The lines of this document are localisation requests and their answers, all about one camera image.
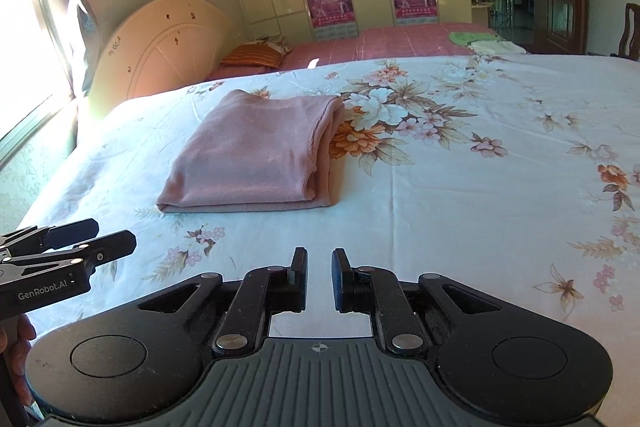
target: green cloth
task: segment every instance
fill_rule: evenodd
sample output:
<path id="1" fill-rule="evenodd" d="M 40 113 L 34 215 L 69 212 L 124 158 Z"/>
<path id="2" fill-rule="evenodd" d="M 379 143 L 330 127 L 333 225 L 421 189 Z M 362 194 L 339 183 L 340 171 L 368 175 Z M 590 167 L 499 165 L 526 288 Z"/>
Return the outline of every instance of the green cloth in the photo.
<path id="1" fill-rule="evenodd" d="M 472 42 L 500 41 L 502 39 L 499 35 L 491 35 L 491 33 L 451 32 L 449 40 L 459 46 L 468 46 Z"/>

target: window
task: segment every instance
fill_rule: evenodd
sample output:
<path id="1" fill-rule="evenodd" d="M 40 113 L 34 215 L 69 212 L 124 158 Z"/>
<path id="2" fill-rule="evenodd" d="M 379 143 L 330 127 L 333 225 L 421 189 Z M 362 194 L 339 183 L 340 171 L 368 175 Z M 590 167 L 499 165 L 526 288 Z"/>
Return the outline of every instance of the window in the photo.
<path id="1" fill-rule="evenodd" d="M 0 145 L 18 127 L 29 134 L 69 96 L 65 70 L 39 0 L 0 0 Z M 34 118 L 38 108 L 40 115 Z M 29 117 L 31 125 L 25 126 Z"/>

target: folded pink towel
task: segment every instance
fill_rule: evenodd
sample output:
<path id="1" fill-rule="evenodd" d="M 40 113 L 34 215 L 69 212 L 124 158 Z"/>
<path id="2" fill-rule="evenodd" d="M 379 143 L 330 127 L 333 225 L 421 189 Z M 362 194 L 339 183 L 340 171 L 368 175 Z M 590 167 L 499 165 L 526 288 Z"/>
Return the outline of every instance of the folded pink towel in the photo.
<path id="1" fill-rule="evenodd" d="M 162 212 L 254 212 L 329 206 L 329 142 L 342 122 L 338 96 L 223 98 L 172 166 Z"/>

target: orange pillow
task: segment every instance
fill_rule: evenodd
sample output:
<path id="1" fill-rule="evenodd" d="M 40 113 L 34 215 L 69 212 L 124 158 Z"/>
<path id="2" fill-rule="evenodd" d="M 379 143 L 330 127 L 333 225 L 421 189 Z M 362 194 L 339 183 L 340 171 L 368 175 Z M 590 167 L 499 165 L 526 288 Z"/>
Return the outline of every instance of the orange pillow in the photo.
<path id="1" fill-rule="evenodd" d="M 283 36 L 263 37 L 238 46 L 220 63 L 225 66 L 264 66 L 278 69 L 289 52 L 290 48 Z"/>

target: pink flower print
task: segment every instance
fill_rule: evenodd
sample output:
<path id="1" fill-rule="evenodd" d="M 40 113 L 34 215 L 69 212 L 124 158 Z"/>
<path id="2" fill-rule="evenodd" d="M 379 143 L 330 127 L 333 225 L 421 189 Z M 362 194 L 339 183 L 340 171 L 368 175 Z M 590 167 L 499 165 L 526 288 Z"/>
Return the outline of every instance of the pink flower print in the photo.
<path id="1" fill-rule="evenodd" d="M 214 241 L 218 241 L 225 237 L 225 227 L 215 227 L 213 234 L 211 235 Z"/>
<path id="2" fill-rule="evenodd" d="M 609 282 L 607 281 L 607 277 L 605 275 L 603 275 L 601 272 L 598 272 L 596 273 L 596 279 L 593 281 L 593 285 L 600 290 L 600 293 L 604 294 L 607 291 Z"/>
<path id="3" fill-rule="evenodd" d="M 616 269 L 613 268 L 612 266 L 604 265 L 604 268 L 602 269 L 602 274 L 604 275 L 604 277 L 613 279 L 616 276 Z"/>
<path id="4" fill-rule="evenodd" d="M 502 140 L 492 140 L 489 137 L 481 138 L 476 133 L 473 133 L 473 141 L 477 142 L 476 145 L 471 147 L 473 152 L 479 152 L 484 158 L 504 158 L 509 153 L 507 149 L 502 147 Z"/>
<path id="5" fill-rule="evenodd" d="M 271 93 L 269 92 L 269 89 L 267 89 L 267 86 L 261 87 L 260 89 L 253 89 L 249 91 L 249 94 L 254 94 L 255 96 L 266 99 L 271 98 Z"/>
<path id="6" fill-rule="evenodd" d="M 420 118 L 420 120 L 418 121 L 424 125 L 432 127 L 444 127 L 444 125 L 447 123 L 447 121 L 443 117 L 441 117 L 441 115 L 432 112 L 426 113 L 424 115 L 424 118 Z"/>
<path id="7" fill-rule="evenodd" d="M 438 130 L 435 127 L 429 128 L 426 124 L 423 126 L 421 131 L 414 136 L 417 140 L 422 140 L 423 143 L 427 145 L 431 145 L 436 141 L 440 140 L 440 135 L 438 134 Z"/>
<path id="8" fill-rule="evenodd" d="M 611 150 L 611 147 L 609 145 L 604 144 L 599 146 L 596 150 L 592 151 L 591 154 L 595 156 L 594 159 L 602 161 L 613 161 L 619 156 Z"/>
<path id="9" fill-rule="evenodd" d="M 208 230 L 201 230 L 200 233 L 196 236 L 196 242 L 204 243 L 205 241 L 213 239 L 213 232 L 209 232 Z"/>
<path id="10" fill-rule="evenodd" d="M 180 248 L 170 248 L 169 250 L 166 251 L 166 257 L 165 259 L 167 261 L 173 261 L 176 257 L 178 257 L 178 255 L 180 254 Z"/>
<path id="11" fill-rule="evenodd" d="M 418 122 L 415 118 L 410 118 L 409 120 L 403 120 L 399 123 L 398 127 L 396 127 L 396 131 L 400 134 L 400 136 L 407 136 L 409 134 L 416 134 L 420 132 L 422 129 L 422 123 Z"/>
<path id="12" fill-rule="evenodd" d="M 188 264 L 189 266 L 196 266 L 198 261 L 202 261 L 202 256 L 199 253 L 188 253 L 185 264 Z"/>
<path id="13" fill-rule="evenodd" d="M 369 86 L 389 87 L 390 82 L 395 82 L 397 76 L 406 76 L 406 71 L 401 71 L 398 66 L 389 66 L 364 77 Z"/>
<path id="14" fill-rule="evenodd" d="M 617 312 L 618 310 L 622 311 L 623 309 L 625 309 L 625 305 L 622 303 L 622 295 L 609 297 L 609 302 L 611 303 L 612 312 Z"/>
<path id="15" fill-rule="evenodd" d="M 631 182 L 636 187 L 640 187 L 640 165 L 638 165 L 638 164 L 634 165 L 634 173 L 631 174 L 631 179 L 632 179 Z"/>

